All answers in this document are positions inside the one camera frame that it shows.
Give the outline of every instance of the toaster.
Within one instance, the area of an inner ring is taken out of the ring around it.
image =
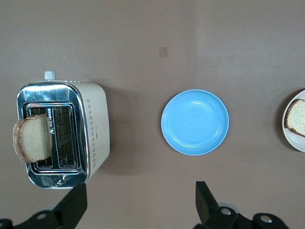
[[[23,86],[17,95],[18,119],[46,114],[52,136],[51,157],[26,163],[32,183],[41,188],[72,188],[87,183],[110,151],[105,91],[94,83],[45,80]]]

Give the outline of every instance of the blue plate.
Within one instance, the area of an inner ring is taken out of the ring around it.
[[[177,94],[166,105],[161,128],[168,144],[180,153],[202,155],[216,149],[229,128],[223,102],[203,90]]]

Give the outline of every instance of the slice of bread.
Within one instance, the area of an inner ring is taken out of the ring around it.
[[[305,137],[305,100],[292,101],[285,114],[284,127]]]
[[[51,157],[52,135],[46,114],[19,120],[13,129],[15,152],[21,161],[30,163]]]

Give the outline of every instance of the plate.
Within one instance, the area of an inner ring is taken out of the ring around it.
[[[173,97],[162,113],[161,129],[167,143],[186,155],[202,155],[216,149],[229,128],[223,102],[204,90],[188,90]]]
[[[302,91],[301,93],[297,94],[287,105],[287,107],[284,110],[283,113],[283,118],[282,118],[282,129],[284,132],[284,135],[287,139],[287,141],[296,149],[305,152],[305,137],[297,135],[290,131],[288,128],[284,127],[284,122],[285,122],[285,114],[288,110],[288,107],[290,104],[293,102],[295,99],[304,99],[305,100],[305,91]]]

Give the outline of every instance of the white bread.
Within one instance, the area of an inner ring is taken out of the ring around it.
[[[30,163],[51,157],[52,136],[46,114],[19,120],[13,129],[15,152],[21,161]]]
[[[305,100],[292,101],[285,114],[284,127],[305,137]]]

